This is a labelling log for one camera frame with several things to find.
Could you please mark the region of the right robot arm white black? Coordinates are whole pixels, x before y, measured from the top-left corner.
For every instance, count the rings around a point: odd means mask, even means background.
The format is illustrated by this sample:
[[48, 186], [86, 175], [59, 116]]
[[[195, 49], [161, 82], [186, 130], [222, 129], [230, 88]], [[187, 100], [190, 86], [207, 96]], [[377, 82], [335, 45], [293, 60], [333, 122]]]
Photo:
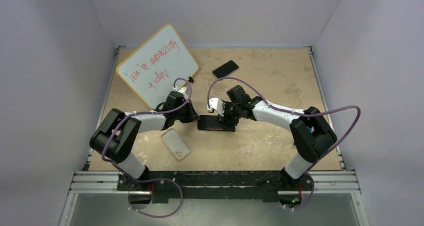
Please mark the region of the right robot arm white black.
[[286, 189], [299, 185], [301, 176], [337, 141], [337, 136], [316, 107], [293, 109], [271, 103], [261, 96], [251, 98], [242, 86], [227, 91], [229, 101], [211, 98], [207, 108], [218, 113], [218, 126], [234, 132], [241, 118], [266, 122], [289, 131], [296, 154], [281, 171]]

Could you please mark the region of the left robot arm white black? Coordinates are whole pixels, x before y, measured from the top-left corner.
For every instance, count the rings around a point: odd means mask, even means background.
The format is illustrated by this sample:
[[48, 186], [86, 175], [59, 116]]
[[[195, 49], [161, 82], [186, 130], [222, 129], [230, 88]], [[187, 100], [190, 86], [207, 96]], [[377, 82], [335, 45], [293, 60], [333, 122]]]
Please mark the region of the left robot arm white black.
[[126, 113], [111, 109], [91, 136], [89, 146], [126, 173], [136, 190], [149, 185], [149, 169], [132, 153], [136, 137], [142, 132], [163, 131], [176, 121], [192, 123], [200, 119], [190, 99], [171, 91], [159, 107], [148, 112]]

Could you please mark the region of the purple phone black screen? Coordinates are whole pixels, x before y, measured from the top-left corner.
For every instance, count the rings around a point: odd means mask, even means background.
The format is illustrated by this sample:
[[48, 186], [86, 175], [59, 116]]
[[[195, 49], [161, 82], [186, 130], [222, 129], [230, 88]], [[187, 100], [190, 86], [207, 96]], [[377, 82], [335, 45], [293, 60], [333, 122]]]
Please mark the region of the purple phone black screen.
[[218, 116], [206, 116], [204, 119], [205, 130], [223, 131], [223, 128], [218, 125]]

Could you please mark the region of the black phone case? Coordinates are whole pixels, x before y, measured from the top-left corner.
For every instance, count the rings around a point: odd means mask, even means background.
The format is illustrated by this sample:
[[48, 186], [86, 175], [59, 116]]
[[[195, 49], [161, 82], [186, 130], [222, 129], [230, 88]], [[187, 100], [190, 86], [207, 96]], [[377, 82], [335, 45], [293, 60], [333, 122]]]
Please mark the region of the black phone case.
[[205, 123], [205, 117], [209, 115], [201, 115], [199, 117], [199, 121], [197, 121], [197, 129], [200, 131], [214, 131], [214, 130], [205, 130], [204, 123]]

